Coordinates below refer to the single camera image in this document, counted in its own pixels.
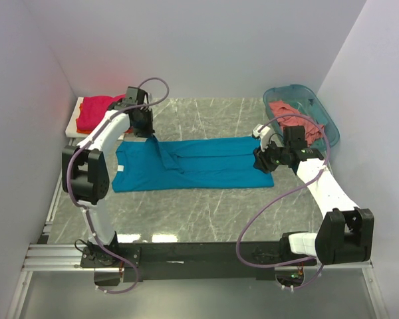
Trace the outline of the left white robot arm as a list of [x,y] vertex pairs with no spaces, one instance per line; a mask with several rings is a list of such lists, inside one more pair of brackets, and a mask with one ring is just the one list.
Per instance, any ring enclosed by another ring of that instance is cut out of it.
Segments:
[[63,190],[80,208],[88,227],[85,254],[105,267],[122,260],[116,232],[100,202],[110,186],[106,155],[129,128],[136,137],[152,136],[152,122],[148,93],[129,86],[125,96],[108,106],[99,125],[83,141],[66,146],[62,152]]

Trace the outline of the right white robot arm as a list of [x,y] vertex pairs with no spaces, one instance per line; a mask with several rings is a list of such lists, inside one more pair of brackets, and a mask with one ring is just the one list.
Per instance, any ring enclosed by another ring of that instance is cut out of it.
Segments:
[[302,255],[315,257],[324,265],[365,262],[370,259],[374,215],[361,209],[342,190],[325,164],[323,154],[310,148],[302,126],[284,129],[283,145],[272,139],[272,131],[261,124],[252,136],[260,141],[253,152],[254,166],[271,173],[280,165],[291,168],[305,183],[317,203],[323,221],[316,233],[285,233],[281,239],[279,259],[295,264]]

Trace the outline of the blue t-shirt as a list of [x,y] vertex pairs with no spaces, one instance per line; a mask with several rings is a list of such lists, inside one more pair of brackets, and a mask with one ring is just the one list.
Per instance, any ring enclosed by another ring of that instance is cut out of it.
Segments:
[[122,142],[116,150],[116,193],[166,189],[273,187],[272,175],[255,169],[252,137]]

